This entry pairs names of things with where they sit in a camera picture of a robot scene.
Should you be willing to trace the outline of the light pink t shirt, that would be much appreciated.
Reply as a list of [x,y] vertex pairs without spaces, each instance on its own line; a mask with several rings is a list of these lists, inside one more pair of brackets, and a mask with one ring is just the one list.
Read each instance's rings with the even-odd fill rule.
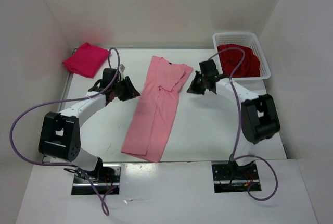
[[158,163],[174,124],[179,93],[193,68],[152,56],[121,153]]

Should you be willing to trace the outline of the dark red t shirt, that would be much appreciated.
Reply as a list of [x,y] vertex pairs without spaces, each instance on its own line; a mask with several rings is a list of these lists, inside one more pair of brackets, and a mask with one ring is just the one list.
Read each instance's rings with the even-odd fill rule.
[[235,49],[241,48],[245,53],[245,58],[235,71],[234,78],[245,77],[260,77],[260,61],[253,53],[253,50],[236,44],[219,45],[217,51],[228,49],[222,53],[219,53],[219,60],[221,63],[222,71],[226,74],[231,74],[235,67],[242,60],[242,51]]

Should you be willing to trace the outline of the magenta t shirt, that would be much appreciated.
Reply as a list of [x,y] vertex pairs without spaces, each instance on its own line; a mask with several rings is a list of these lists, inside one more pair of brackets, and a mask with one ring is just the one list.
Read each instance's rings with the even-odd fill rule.
[[107,58],[108,51],[106,49],[86,42],[63,64],[69,73],[93,78]]

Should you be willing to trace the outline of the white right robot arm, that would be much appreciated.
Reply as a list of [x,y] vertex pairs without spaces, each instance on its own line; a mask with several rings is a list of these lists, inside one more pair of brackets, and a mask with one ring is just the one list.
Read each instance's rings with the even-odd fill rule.
[[224,74],[196,71],[187,91],[216,95],[214,102],[223,109],[223,124],[212,131],[227,145],[232,175],[248,169],[259,158],[256,145],[280,131],[273,97],[252,92]]

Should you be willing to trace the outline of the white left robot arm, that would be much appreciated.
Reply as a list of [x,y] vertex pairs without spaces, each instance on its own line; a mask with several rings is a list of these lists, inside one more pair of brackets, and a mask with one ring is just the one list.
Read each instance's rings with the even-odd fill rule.
[[104,91],[107,81],[105,78],[98,80],[85,95],[87,100],[79,101],[58,113],[47,113],[38,146],[39,153],[74,165],[73,173],[76,172],[82,178],[85,178],[83,173],[86,173],[94,181],[103,177],[108,169],[103,167],[101,158],[81,147],[81,126],[114,98],[124,102],[140,96],[128,76],[118,76]]

